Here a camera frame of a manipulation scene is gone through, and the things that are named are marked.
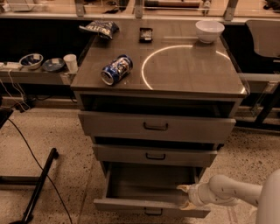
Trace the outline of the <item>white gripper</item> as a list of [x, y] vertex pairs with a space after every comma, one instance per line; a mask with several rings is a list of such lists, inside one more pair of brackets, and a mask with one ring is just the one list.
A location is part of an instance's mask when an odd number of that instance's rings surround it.
[[179, 209], [183, 211], [194, 210], [197, 207], [203, 207], [210, 204], [213, 199], [212, 192], [210, 191], [209, 184], [201, 183], [194, 185], [178, 185], [178, 190], [188, 193], [189, 201], [180, 206]]

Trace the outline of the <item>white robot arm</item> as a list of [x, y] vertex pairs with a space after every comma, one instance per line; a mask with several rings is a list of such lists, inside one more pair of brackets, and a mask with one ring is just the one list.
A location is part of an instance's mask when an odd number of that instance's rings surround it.
[[177, 189], [188, 198], [181, 210], [208, 204], [233, 206], [242, 200], [257, 208], [255, 224], [280, 224], [280, 170], [273, 171], [263, 185], [214, 175], [206, 183], [178, 185]]

